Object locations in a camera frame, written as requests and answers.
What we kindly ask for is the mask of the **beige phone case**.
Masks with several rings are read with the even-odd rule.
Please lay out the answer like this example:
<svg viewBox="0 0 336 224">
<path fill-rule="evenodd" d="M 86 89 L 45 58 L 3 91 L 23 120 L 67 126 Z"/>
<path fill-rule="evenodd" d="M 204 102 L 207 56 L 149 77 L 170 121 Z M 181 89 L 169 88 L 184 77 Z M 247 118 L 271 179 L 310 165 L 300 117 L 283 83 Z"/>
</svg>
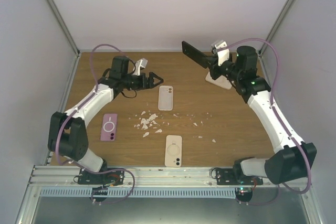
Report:
<svg viewBox="0 0 336 224">
<path fill-rule="evenodd" d="M 160 111 L 173 110 L 173 92 L 172 86 L 159 87 L 158 109 Z"/>
</svg>

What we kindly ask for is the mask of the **black smartphone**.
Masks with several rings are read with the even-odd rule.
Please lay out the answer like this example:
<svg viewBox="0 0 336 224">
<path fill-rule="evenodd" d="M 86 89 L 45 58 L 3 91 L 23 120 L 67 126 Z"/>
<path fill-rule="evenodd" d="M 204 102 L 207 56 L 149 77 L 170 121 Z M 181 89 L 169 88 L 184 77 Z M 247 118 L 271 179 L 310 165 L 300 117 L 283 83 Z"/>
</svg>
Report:
<svg viewBox="0 0 336 224">
<path fill-rule="evenodd" d="M 182 41 L 182 53 L 193 60 L 195 63 L 203 67 L 204 69 L 209 67 L 209 61 L 207 55 L 200 50 L 196 49 L 186 41 Z"/>
</svg>

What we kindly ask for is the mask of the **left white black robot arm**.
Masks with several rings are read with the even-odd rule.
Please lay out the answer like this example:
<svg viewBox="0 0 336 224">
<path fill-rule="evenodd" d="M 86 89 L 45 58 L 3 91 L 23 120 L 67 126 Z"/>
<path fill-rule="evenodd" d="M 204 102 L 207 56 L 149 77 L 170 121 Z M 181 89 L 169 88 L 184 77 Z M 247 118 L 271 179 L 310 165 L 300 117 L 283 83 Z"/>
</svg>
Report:
<svg viewBox="0 0 336 224">
<path fill-rule="evenodd" d="M 57 158 L 66 157 L 89 170 L 96 184 L 107 181 L 108 171 L 103 168 L 103 158 L 89 148 L 87 126 L 90 121 L 124 90 L 138 92 L 163 83 L 163 78 L 154 72 L 143 72 L 146 59 L 135 62 L 131 72 L 128 71 L 129 63 L 131 59 L 126 56 L 114 57 L 111 67 L 105 70 L 89 94 L 66 112 L 55 112 L 50 119 L 48 149 Z"/>
</svg>

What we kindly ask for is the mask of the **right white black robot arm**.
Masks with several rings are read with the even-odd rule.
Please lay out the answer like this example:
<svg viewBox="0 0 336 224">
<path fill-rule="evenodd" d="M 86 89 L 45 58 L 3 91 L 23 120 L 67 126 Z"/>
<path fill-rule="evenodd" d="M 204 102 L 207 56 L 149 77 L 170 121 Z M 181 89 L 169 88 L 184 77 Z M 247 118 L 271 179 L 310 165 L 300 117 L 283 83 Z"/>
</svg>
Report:
<svg viewBox="0 0 336 224">
<path fill-rule="evenodd" d="M 312 143 L 305 143 L 290 126 L 275 99 L 267 81 L 257 74 L 258 55 L 251 46 L 237 48 L 236 60 L 230 56 L 227 44 L 222 41 L 211 46 L 209 75 L 212 79 L 225 78 L 254 111 L 264 127 L 274 150 L 269 159 L 248 157 L 235 161 L 233 180 L 240 185 L 251 177 L 268 178 L 273 184 L 285 185 L 306 178 L 311 186 L 311 168 L 317 154 Z"/>
</svg>

